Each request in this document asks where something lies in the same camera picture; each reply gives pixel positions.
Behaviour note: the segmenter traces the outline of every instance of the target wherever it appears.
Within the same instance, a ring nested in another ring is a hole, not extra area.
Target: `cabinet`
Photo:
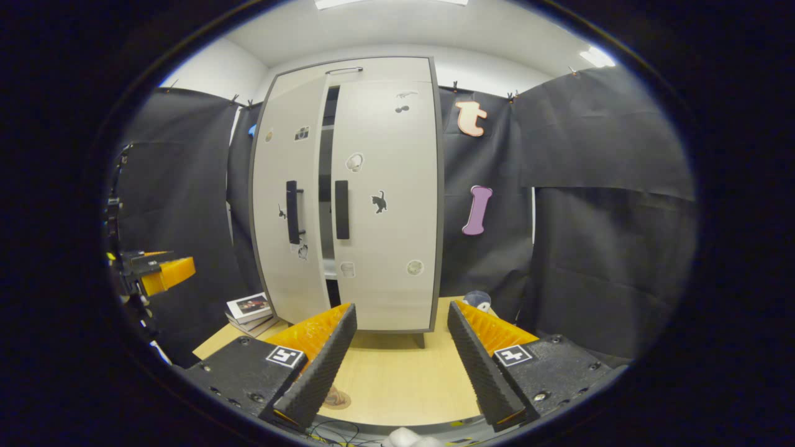
[[[340,302],[361,330],[433,329],[444,158],[432,58],[336,61],[277,76],[252,150],[254,252],[290,323]]]

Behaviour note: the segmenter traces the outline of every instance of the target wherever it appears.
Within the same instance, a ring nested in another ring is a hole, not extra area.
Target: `cabinet door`
[[[356,304],[360,329],[429,329],[436,149],[430,82],[340,85],[332,147],[334,256],[340,300]],[[344,181],[347,197],[338,190]],[[346,221],[349,239],[339,239]]]
[[[326,91],[326,77],[321,76],[269,99],[257,125],[251,171],[254,246],[273,309],[290,323],[330,308],[317,190]],[[292,181],[295,189],[304,190],[295,195],[294,207],[287,200]],[[293,213],[297,229],[305,231],[297,236],[298,244],[289,238]]]

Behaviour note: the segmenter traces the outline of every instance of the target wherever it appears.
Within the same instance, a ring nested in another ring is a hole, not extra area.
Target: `pink bone cutout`
[[[469,220],[461,228],[465,235],[474,236],[483,233],[483,217],[486,215],[486,204],[491,197],[491,188],[475,185],[470,189],[472,193],[472,209],[469,211]]]

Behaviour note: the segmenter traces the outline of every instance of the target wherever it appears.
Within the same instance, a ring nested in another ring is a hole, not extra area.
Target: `table surface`
[[[479,415],[475,392],[447,327],[450,302],[460,298],[439,298],[436,326],[425,333],[425,349],[417,346],[412,334],[357,332],[334,380],[335,387],[350,396],[351,405],[322,406],[318,414],[380,426],[438,424]],[[286,328],[287,323],[279,321],[257,339]],[[193,353],[204,360],[241,335],[245,334],[226,325]]]

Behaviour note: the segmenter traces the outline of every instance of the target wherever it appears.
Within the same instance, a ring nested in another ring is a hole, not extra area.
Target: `black door handle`
[[[287,236],[292,244],[301,243],[300,236],[306,232],[298,230],[298,193],[303,191],[298,189],[297,181],[287,182]]]
[[[350,239],[351,229],[348,227],[347,211],[347,180],[334,182],[334,209],[336,210],[337,239]]]

